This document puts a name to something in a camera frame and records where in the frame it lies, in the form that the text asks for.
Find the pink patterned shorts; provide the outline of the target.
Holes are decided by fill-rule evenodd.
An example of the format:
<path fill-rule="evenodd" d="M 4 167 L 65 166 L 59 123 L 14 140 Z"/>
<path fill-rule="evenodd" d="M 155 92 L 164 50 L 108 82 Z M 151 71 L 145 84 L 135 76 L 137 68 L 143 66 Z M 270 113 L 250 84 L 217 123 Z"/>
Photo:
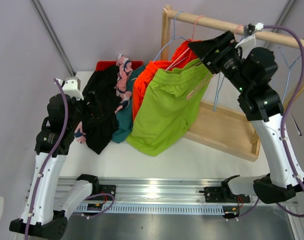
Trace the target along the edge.
<path fill-rule="evenodd" d="M 119 67 L 117 84 L 115 87 L 116 96 L 121 98 L 119 106 L 115 110 L 116 114 L 119 110 L 125 108 L 125 105 L 127 105 L 129 98 L 132 96 L 132 92 L 126 91 L 126 83 L 133 69 L 132 62 L 130 61 L 130 59 L 123 55 L 118 56 L 115 65 Z M 86 134 L 83 131 L 82 122 L 80 122 L 77 126 L 74 136 L 76 138 L 76 141 L 78 141 L 79 143 L 83 144 L 86 142 Z"/>

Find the lime green shorts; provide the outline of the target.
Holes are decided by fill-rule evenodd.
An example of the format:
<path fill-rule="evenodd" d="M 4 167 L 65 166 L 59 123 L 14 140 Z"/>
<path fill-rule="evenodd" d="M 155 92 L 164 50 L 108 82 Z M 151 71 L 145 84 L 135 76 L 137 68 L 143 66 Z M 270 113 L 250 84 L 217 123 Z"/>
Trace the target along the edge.
<path fill-rule="evenodd" d="M 134 116 L 127 143 L 152 157 L 176 143 L 196 121 L 211 78 L 199 59 L 172 71 L 159 68 Z"/>

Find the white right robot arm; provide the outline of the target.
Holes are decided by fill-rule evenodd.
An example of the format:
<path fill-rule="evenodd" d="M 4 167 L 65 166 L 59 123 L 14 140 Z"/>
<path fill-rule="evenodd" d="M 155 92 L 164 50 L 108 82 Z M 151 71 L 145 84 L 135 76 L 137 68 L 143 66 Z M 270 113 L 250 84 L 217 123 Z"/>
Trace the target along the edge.
<path fill-rule="evenodd" d="M 225 179 L 220 196 L 231 202 L 238 195 L 258 197 L 265 204 L 285 202 L 304 191 L 304 172 L 294 155 L 285 129 L 285 111 L 269 82 L 277 71 L 272 51 L 254 47 L 246 58 L 232 32 L 189 43 L 189 48 L 213 74 L 222 73 L 239 91 L 238 103 L 261 141 L 269 173 Z"/>

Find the black shorts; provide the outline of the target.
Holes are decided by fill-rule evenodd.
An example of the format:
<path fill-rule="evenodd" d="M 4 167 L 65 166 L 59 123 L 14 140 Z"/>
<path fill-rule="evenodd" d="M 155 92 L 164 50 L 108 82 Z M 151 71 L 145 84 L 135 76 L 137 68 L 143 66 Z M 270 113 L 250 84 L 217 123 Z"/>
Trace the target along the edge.
<path fill-rule="evenodd" d="M 94 91 L 99 104 L 99 117 L 93 128 L 85 129 L 86 144 L 95 153 L 100 154 L 110 142 L 113 133 L 118 129 L 115 110 L 121 98 L 116 96 L 116 84 L 119 67 L 112 65 L 105 70 L 95 71 L 86 84 L 83 95 L 88 98 L 88 93 Z"/>

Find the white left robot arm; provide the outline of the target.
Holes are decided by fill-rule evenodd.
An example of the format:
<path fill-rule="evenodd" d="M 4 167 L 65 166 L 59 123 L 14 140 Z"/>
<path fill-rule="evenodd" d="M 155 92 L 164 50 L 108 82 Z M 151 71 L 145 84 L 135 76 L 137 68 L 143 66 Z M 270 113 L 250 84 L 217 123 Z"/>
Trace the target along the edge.
<path fill-rule="evenodd" d="M 47 105 L 48 116 L 36 137 L 36 165 L 31 192 L 22 215 L 11 221 L 9 230 L 48 240 L 60 240 L 72 213 L 86 198 L 100 195 L 97 176 L 81 174 L 72 189 L 54 202 L 61 169 L 74 141 L 84 101 L 70 94 L 57 94 Z"/>

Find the teal drawstring shorts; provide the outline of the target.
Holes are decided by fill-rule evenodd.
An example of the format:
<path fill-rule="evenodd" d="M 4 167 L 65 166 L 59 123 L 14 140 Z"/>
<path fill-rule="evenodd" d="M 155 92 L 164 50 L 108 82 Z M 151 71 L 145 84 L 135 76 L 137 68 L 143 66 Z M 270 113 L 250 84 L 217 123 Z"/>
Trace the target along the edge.
<path fill-rule="evenodd" d="M 127 83 L 126 91 L 133 92 L 133 86 L 136 78 L 145 69 L 145 65 L 142 61 L 134 61 L 132 64 L 132 73 L 130 74 Z M 132 97 L 129 98 L 125 108 L 122 108 L 116 113 L 116 119 L 118 121 L 118 129 L 113 133 L 111 141 L 115 143 L 122 143 L 127 136 L 131 133 L 133 128 L 132 119 Z"/>

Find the blue hanger of teal shorts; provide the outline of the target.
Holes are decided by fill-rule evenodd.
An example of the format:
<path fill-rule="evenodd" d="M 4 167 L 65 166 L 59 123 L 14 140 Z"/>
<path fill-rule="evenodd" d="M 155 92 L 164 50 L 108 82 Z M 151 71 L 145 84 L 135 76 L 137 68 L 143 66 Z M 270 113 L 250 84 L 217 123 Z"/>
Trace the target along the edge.
<path fill-rule="evenodd" d="M 291 71 L 293 69 L 293 67 L 295 66 L 296 62 L 301 58 L 301 54 L 293 61 L 293 62 L 288 62 L 285 54 L 284 54 L 284 51 L 283 51 L 283 48 L 282 46 L 279 46 L 278 47 L 279 49 L 279 52 L 284 60 L 284 63 L 286 64 L 286 67 L 288 69 L 288 72 L 287 72 L 287 78 L 286 78 L 286 84 L 285 84 L 285 88 L 284 88 L 284 92 L 283 92 L 283 96 L 282 96 L 282 103 L 284 103 L 284 100 L 285 100 L 285 97 L 286 97 L 286 93 L 287 93 L 287 89 L 288 89 L 288 86 L 289 86 L 289 80 L 290 80 L 290 76 L 291 76 Z"/>

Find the pink hanger of black shorts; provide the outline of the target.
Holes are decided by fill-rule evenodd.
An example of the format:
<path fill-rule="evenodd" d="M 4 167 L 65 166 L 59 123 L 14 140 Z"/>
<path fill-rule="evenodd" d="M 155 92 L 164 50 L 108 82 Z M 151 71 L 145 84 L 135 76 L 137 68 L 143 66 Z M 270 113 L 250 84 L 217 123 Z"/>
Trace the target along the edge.
<path fill-rule="evenodd" d="M 239 99 L 248 100 L 245 58 L 236 45 L 234 34 L 228 30 L 212 39 L 190 42 L 188 47 L 212 74 L 223 73 L 228 78 L 239 91 Z"/>

